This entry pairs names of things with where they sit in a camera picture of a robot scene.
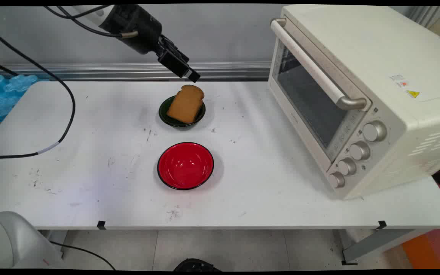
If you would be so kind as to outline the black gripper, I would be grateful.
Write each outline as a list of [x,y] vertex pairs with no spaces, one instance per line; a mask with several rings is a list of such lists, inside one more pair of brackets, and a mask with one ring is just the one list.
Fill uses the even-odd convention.
[[186,77],[196,83],[201,77],[188,65],[190,59],[170,39],[161,35],[162,24],[139,5],[114,5],[100,28],[111,34],[137,32],[134,37],[118,39],[140,54],[154,52],[159,63],[180,78]]

